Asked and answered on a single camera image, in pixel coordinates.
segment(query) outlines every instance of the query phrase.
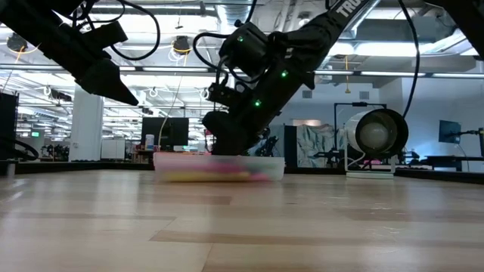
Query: black monitor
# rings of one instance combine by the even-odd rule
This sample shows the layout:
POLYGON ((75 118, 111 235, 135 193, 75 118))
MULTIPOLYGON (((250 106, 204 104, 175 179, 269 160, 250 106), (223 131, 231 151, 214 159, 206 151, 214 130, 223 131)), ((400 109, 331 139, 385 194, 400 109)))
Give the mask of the black monitor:
POLYGON ((456 133, 461 132, 461 124, 458 122, 442 121, 439 126, 439 142, 449 144, 460 144, 461 136, 456 133))
MULTIPOLYGON (((143 118, 141 127, 141 144, 144 145, 147 134, 154 135, 154 145, 158 145, 158 135, 161 125, 165 121, 164 117, 143 118)), ((188 145, 188 118, 168 118, 161 133, 161 145, 166 146, 186 146, 188 145)))

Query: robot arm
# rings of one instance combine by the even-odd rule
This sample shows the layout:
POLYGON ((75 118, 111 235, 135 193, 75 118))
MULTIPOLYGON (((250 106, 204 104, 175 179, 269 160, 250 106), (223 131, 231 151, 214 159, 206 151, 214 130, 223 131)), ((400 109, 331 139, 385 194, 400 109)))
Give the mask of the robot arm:
MULTIPOLYGON (((259 140, 260 132, 301 85, 314 89, 313 71, 321 65, 346 26, 370 2, 340 0, 330 11, 287 33, 273 32, 266 36, 251 23, 236 25, 238 29, 224 41, 219 56, 232 75, 233 69, 239 67, 251 78, 257 78, 258 83, 253 89, 242 84, 242 92, 226 87, 226 80, 210 86, 209 100, 228 107, 228 113, 210 112, 203 119, 203 124, 217 138, 213 154, 241 154, 259 140)), ((484 21, 483 0, 428 2, 446 9, 462 26, 474 48, 484 54, 484 39, 475 27, 484 21)))
POLYGON ((110 23, 82 34, 54 13, 69 16, 81 3, 82 0, 0 0, 0 21, 72 73, 76 83, 88 93, 137 105, 136 98, 121 82, 119 67, 103 50, 128 39, 120 24, 110 23))

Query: wooden floor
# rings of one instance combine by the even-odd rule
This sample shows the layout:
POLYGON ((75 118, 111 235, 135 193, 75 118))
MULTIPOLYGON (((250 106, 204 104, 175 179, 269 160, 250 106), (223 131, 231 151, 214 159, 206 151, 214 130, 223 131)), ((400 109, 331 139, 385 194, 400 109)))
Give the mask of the wooden floor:
POLYGON ((484 271, 484 187, 288 175, 160 184, 153 172, 0 180, 0 271, 484 271))

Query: table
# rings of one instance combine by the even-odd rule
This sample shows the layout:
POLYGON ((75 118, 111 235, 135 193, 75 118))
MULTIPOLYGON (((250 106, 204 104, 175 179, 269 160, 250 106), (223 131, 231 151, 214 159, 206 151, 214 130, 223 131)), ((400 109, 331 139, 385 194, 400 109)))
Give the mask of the table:
POLYGON ((462 162, 484 162, 484 157, 481 156, 427 156, 427 160, 423 163, 435 167, 455 168, 457 172, 462 172, 462 162))

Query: plastic bin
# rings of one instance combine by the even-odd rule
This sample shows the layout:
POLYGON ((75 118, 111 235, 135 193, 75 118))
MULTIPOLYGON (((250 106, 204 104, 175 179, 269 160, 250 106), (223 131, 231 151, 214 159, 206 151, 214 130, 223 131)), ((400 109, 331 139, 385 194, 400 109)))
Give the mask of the plastic bin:
POLYGON ((154 154, 161 181, 279 181, 284 163, 273 157, 154 154))

